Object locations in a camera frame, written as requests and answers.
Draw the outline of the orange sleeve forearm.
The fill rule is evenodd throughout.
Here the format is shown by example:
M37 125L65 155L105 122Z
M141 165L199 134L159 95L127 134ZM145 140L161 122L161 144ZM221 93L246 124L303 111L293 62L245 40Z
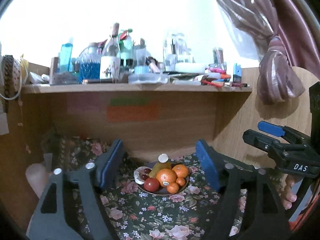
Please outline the orange sleeve forearm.
M305 197L300 202L293 215L289 219L289 228L296 232L306 222L319 201L319 189L308 189Z

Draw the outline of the person's right hand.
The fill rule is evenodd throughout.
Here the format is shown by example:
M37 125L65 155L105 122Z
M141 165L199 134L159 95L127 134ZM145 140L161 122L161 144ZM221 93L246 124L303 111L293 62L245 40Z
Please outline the person's right hand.
M285 187L280 194L281 202L285 210L289 210L292 204L297 200L297 195L292 192L293 186L301 180L298 176L287 175Z

